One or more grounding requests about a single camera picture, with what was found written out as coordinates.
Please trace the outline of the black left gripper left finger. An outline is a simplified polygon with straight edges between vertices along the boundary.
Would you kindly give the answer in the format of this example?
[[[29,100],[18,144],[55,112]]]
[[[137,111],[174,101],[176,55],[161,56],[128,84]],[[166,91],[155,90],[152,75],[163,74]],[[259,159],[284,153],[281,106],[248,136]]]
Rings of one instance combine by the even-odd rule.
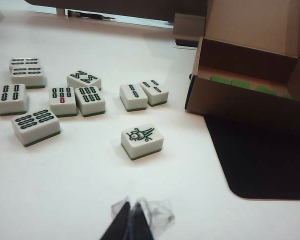
[[[111,206],[112,222],[104,232],[101,240],[122,240],[126,232],[129,212],[131,209],[128,197]]]

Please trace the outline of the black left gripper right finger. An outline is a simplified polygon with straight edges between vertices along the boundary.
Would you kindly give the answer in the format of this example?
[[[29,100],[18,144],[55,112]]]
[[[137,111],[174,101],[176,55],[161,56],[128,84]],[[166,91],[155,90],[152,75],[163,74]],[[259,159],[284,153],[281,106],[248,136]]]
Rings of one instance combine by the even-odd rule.
[[[128,217],[128,240],[157,240],[175,223],[168,200],[148,201],[139,198]]]

